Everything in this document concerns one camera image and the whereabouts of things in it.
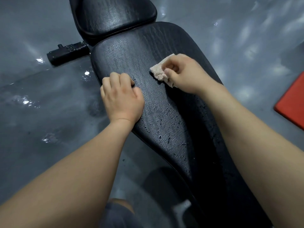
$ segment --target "hand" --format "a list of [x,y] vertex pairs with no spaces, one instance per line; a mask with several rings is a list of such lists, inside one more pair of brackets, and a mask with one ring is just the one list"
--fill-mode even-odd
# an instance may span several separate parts
[[126,73],[110,73],[102,79],[101,97],[110,122],[125,119],[132,127],[137,122],[145,106],[143,93],[139,87],[132,88],[134,81]]
[[173,55],[162,65],[162,70],[173,81],[174,86],[184,92],[199,94],[214,81],[192,58]]

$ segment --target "beige towel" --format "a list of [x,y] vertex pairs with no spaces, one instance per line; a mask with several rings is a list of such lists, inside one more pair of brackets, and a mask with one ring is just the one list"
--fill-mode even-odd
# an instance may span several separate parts
[[169,55],[168,57],[164,58],[160,63],[152,66],[150,68],[150,71],[154,74],[154,77],[159,81],[164,81],[168,84],[171,88],[174,87],[174,84],[170,79],[167,77],[167,75],[164,73],[164,71],[161,68],[161,65],[171,56],[175,55],[174,53]]

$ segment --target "glossy floor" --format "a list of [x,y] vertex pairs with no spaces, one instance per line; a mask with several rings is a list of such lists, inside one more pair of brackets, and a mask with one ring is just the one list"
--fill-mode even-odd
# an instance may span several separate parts
[[[245,107],[304,149],[304,131],[272,109],[304,71],[304,0],[151,1],[157,20],[184,28]],[[108,120],[89,57],[58,68],[47,60],[57,44],[82,40],[68,0],[0,0],[0,26],[3,202]],[[129,200],[145,227],[188,226],[177,206],[186,208],[186,198],[167,172],[168,164],[131,134],[111,196]]]

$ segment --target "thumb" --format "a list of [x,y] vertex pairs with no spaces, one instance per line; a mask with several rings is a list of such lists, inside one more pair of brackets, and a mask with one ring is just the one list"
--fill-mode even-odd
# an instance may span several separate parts
[[144,98],[143,98],[143,93],[142,93],[142,91],[139,87],[134,87],[134,88],[132,88],[132,90],[133,90],[135,96],[138,99],[141,99],[141,100],[145,101]]
[[174,85],[175,85],[176,87],[178,87],[178,78],[179,78],[178,74],[177,74],[174,70],[169,69],[169,68],[166,68],[166,69],[164,70],[164,72],[165,72],[165,74],[167,75],[167,77],[168,77],[169,79],[171,79],[171,81],[174,83]]

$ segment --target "red pad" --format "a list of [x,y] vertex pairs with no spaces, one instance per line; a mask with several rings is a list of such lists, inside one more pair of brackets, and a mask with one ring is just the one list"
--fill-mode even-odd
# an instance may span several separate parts
[[304,130],[304,72],[276,103],[274,109]]

